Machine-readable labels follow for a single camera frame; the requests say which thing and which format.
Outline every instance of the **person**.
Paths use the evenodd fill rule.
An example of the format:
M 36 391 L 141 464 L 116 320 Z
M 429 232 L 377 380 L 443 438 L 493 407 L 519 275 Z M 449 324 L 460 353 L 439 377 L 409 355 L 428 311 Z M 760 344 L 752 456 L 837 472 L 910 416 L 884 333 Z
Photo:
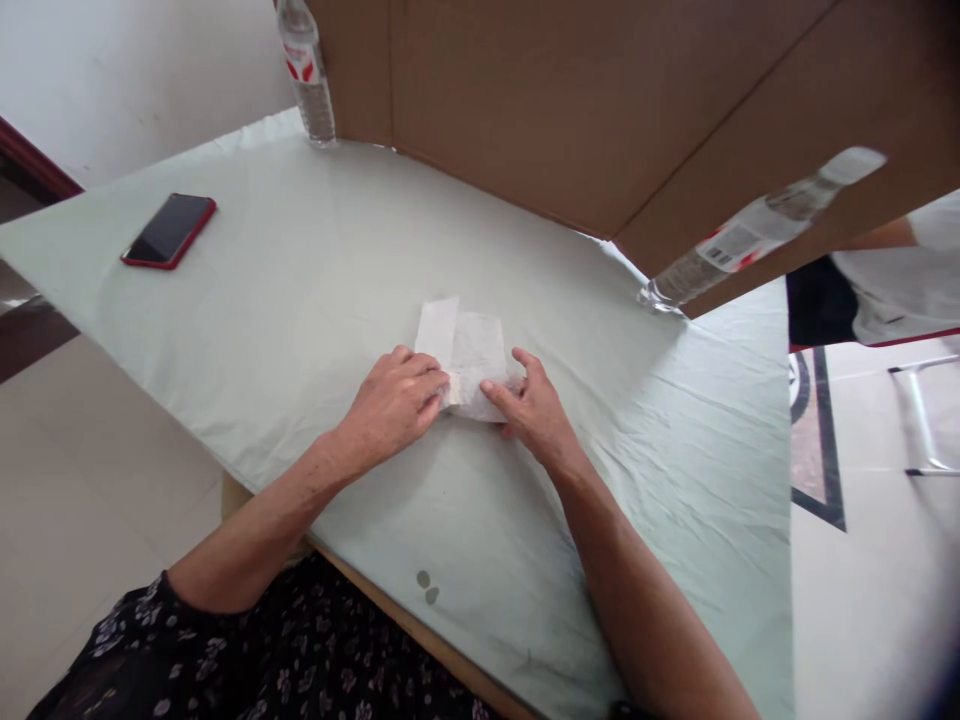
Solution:
M 960 190 L 787 275 L 790 342 L 864 345 L 960 327 Z
M 591 465 L 540 361 L 482 390 L 563 505 L 633 703 L 622 717 L 756 718 L 726 657 Z M 495 717 L 319 553 L 282 570 L 345 487 L 421 438 L 449 380 L 399 346 L 346 416 L 152 585 L 127 593 L 30 718 Z

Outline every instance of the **red phone case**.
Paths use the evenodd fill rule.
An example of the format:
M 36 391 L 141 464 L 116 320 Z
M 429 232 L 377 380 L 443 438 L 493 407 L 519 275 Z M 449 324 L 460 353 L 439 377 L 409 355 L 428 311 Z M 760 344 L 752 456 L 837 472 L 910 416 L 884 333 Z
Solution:
M 170 197 L 177 197 L 177 196 L 191 197 L 188 195 L 183 195 L 182 193 L 170 194 Z M 209 203 L 209 205 L 207 206 L 206 212 L 203 213 L 203 215 L 197 221 L 197 224 L 193 226 L 193 230 L 191 230 L 190 234 L 187 235 L 187 239 L 183 241 L 183 245 L 180 246 L 180 249 L 177 250 L 176 254 L 170 259 L 170 262 L 157 263 L 157 262 L 150 262 L 148 260 L 130 260 L 129 258 L 124 257 L 130 248 L 127 248 L 127 250 L 123 251 L 123 255 L 120 256 L 120 262 L 125 263 L 127 265 L 135 265 L 137 267 L 152 267 L 152 268 L 157 268 L 159 270 L 173 270 L 177 265 L 180 264 L 180 259 L 183 257 L 184 253 L 186 253 L 187 250 L 190 248 L 190 246 L 193 245 L 194 239 L 197 237 L 197 235 L 200 234 L 200 231 L 203 230 L 203 226 L 207 224 L 207 221 L 210 219 L 214 211 L 217 209 L 216 200 L 214 200 L 213 198 L 203 198 L 203 199 Z

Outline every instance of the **plastic water bottle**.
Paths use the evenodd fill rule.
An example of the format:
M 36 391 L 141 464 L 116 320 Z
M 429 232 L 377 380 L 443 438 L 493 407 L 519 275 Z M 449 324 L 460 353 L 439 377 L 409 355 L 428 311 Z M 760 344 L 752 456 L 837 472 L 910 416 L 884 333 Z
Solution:
M 813 225 L 843 188 L 881 168 L 887 158 L 852 147 L 816 173 L 754 200 L 651 280 L 637 295 L 654 312 L 672 312 L 731 273 L 755 263 Z
M 317 23 L 303 0 L 279 0 L 277 25 L 307 137 L 316 147 L 329 147 L 337 134 Z

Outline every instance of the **brown cardboard panel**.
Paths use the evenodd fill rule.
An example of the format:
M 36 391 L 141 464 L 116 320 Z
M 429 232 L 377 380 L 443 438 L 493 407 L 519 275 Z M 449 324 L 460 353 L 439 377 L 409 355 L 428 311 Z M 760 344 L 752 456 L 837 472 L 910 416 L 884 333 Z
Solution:
M 391 0 L 394 145 L 611 237 L 831 2 Z
M 851 145 L 887 154 L 808 233 L 691 302 L 703 314 L 960 187 L 960 14 L 843 0 L 617 237 L 656 274 L 756 197 Z
M 388 0 L 307 0 L 320 29 L 337 137 L 393 145 Z

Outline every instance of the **floral clothing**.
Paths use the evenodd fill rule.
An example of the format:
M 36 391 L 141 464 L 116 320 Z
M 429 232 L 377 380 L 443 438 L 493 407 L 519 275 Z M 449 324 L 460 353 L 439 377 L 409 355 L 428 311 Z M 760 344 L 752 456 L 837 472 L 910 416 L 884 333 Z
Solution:
M 28 720 L 497 717 L 313 553 L 245 613 L 191 608 L 166 572 L 127 593 Z

